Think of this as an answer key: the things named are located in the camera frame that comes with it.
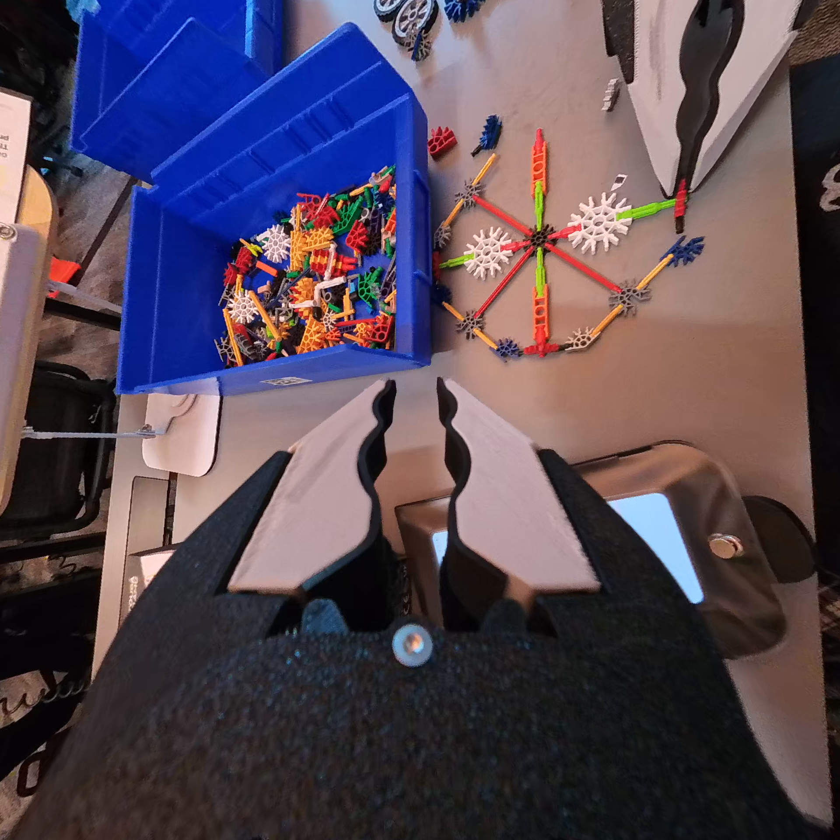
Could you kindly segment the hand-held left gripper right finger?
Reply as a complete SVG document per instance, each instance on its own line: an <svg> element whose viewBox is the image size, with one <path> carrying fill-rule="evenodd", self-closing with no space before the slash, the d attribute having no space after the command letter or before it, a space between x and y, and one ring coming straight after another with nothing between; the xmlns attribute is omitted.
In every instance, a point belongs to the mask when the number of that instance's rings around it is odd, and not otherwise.
<svg viewBox="0 0 840 840"><path fill-rule="evenodd" d="M592 563L536 445L452 379L439 378L449 501L446 563L461 601L598 592Z"/></svg>

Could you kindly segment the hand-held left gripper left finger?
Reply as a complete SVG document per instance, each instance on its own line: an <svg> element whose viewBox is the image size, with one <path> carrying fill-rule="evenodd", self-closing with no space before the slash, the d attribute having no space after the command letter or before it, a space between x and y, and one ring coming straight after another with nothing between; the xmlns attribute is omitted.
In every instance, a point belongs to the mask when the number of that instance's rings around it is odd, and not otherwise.
<svg viewBox="0 0 840 840"><path fill-rule="evenodd" d="M394 380L375 381L290 447L230 592L310 591L381 536L375 482L386 465L395 399Z"/></svg>

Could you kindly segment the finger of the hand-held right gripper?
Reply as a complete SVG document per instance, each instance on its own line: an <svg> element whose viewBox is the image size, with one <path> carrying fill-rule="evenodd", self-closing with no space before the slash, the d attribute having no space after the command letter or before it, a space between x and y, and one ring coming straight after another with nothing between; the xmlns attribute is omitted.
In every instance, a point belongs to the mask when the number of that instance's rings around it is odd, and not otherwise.
<svg viewBox="0 0 840 840"><path fill-rule="evenodd" d="M684 167L691 191L727 149L805 21L805 1L708 3L714 61L700 73L701 120Z"/></svg>
<svg viewBox="0 0 840 840"><path fill-rule="evenodd" d="M701 120L709 68L708 2L635 2L635 76L626 86L662 193L686 184L684 167Z"/></svg>

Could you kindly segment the construction toy wheel model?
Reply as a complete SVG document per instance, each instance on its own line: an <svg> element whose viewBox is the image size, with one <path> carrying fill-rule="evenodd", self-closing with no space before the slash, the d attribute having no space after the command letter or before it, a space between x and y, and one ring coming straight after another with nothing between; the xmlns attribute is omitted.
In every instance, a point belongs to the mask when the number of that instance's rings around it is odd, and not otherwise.
<svg viewBox="0 0 840 840"><path fill-rule="evenodd" d="M564 227L547 223L544 215L545 197L549 186L549 146L541 129L535 133L530 165L530 191L534 219L527 226L490 202L484 196L485 180L497 160L491 152L488 160L471 179L465 181L457 193L455 206L438 226L433 238L433 300L455 320L456 331L465 340L477 340L503 361L523 356L546 358L554 354L569 354L588 350L616 321L637 314L639 307L651 296L654 280L666 269L688 266L699 258L706 247L704 237L688 238L684 233L688 192L680 184L675 198L630 206L626 199L618 199L617 192L604 192L598 200L591 196L572 213ZM479 208L498 222L498 226L481 229L474 234L461 255L442 259L448 246L452 227L458 215L468 209ZM639 280L618 284L561 248L567 242L579 249L583 256L606 253L618 246L621 237L629 234L632 223L647 217L674 211L678 237L658 259L654 267ZM561 261L593 280L609 293L609 310L603 320L592 328L573 331L564 341L552 340L550 327L550 284L545 260L554 255ZM486 330L486 315L502 293L509 288L522 269L534 264L532 286L532 339L521 346L513 339L493 339ZM499 277L492 292L477 307L458 311L451 301L450 289L440 279L447 270L462 268L478 280Z"/></svg>

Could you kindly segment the blue connector with black rod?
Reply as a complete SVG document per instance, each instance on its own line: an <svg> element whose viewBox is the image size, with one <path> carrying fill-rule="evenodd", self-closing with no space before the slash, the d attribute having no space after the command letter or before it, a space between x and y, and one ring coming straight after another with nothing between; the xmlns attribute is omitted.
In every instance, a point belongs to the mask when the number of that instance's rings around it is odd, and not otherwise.
<svg viewBox="0 0 840 840"><path fill-rule="evenodd" d="M470 156L475 158L482 152L494 151L500 140L501 129L502 120L499 115L494 113L487 116L479 136L479 141L471 151Z"/></svg>

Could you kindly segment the pile of colourful construction pieces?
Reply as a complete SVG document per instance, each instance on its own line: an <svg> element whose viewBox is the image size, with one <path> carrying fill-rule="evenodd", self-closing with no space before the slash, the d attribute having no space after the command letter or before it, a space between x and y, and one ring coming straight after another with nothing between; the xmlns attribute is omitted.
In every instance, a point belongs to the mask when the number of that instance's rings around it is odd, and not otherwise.
<svg viewBox="0 0 840 840"><path fill-rule="evenodd" d="M321 350L396 349L396 166L299 192L235 241L214 344L224 369Z"/></svg>

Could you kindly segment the blue plastic parts bin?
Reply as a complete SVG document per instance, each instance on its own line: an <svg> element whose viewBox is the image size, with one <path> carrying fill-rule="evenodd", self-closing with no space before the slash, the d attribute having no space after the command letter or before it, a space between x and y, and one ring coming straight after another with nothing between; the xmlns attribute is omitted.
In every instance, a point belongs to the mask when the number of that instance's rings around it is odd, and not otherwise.
<svg viewBox="0 0 840 840"><path fill-rule="evenodd" d="M432 357L427 119L413 89L344 23L185 143L133 195L123 284L119 393L275 391L384 375ZM360 185L395 165L394 350L352 342L223 368L214 340L223 263L298 193Z"/></svg>

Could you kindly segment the construction toy car model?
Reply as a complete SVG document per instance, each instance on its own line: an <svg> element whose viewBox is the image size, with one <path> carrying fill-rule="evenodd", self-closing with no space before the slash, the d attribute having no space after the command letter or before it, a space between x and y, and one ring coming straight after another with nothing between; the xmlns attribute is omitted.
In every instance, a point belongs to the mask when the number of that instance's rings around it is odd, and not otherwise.
<svg viewBox="0 0 840 840"><path fill-rule="evenodd" d="M432 51L432 30L441 10L454 25L473 18L485 1L373 1L374 14L382 24L390 24L392 38L415 63Z"/></svg>

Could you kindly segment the tablet in black case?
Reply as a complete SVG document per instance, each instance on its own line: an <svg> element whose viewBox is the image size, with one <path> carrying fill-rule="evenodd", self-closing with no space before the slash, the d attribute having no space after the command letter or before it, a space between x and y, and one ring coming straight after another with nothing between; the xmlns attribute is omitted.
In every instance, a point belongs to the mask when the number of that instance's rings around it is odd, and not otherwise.
<svg viewBox="0 0 840 840"><path fill-rule="evenodd" d="M412 599L406 620L434 632L447 617L450 633L476 641L551 637L582 657L682 648L719 674L719 657L760 654L782 640L774 577L733 479L713 459L666 443L579 469L535 445L601 589L459 600L445 561L453 486L395 510Z"/></svg>

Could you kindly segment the black printed shirt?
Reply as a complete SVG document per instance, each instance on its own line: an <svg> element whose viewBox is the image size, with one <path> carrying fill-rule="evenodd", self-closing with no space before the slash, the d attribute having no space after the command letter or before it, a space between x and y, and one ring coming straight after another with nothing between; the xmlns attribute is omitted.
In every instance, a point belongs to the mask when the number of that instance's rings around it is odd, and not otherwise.
<svg viewBox="0 0 840 840"><path fill-rule="evenodd" d="M791 70L791 119L812 463L838 469L839 56Z"/></svg>

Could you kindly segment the grey document holder board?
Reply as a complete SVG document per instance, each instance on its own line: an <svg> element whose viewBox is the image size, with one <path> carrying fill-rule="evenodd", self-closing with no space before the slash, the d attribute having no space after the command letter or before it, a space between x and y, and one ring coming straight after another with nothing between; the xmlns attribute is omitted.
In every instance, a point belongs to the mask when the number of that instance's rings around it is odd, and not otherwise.
<svg viewBox="0 0 840 840"><path fill-rule="evenodd" d="M47 239L1 224L1 510L11 497L49 280Z"/></svg>

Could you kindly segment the brown printed booklet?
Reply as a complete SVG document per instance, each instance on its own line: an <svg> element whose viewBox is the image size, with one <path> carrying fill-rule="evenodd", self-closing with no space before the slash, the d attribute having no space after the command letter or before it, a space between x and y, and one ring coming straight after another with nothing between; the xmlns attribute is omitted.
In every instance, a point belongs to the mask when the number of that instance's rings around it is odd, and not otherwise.
<svg viewBox="0 0 840 840"><path fill-rule="evenodd" d="M45 178L33 166L24 168L24 180L17 210L17 224L33 228L46 243L46 253L55 253L59 210L56 197Z"/></svg>

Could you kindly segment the empty blue plastic bin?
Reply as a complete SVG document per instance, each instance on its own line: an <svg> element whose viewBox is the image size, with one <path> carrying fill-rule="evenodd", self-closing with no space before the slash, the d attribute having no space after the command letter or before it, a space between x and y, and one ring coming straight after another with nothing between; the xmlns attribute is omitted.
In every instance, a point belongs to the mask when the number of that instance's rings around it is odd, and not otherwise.
<svg viewBox="0 0 840 840"><path fill-rule="evenodd" d="M101 1L80 15L73 151L142 182L282 66L281 1Z"/></svg>

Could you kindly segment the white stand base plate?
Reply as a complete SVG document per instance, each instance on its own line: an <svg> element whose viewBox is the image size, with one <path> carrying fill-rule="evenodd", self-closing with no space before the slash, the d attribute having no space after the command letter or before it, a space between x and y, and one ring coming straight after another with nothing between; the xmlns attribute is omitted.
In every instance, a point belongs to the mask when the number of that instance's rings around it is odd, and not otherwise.
<svg viewBox="0 0 840 840"><path fill-rule="evenodd" d="M222 407L220 395L149 394L143 426L155 436L142 442L144 463L180 475L205 476L217 456Z"/></svg>

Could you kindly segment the black frame chair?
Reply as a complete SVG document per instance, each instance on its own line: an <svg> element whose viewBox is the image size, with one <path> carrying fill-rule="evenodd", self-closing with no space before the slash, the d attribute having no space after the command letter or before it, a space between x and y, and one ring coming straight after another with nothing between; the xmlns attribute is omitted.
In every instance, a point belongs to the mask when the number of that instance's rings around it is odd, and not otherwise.
<svg viewBox="0 0 840 840"><path fill-rule="evenodd" d="M111 434L116 409L114 381L94 380L67 364L35 363L25 425L36 432ZM107 437L23 440L1 517L2 542L38 541L90 526L109 487L114 445Z"/></svg>

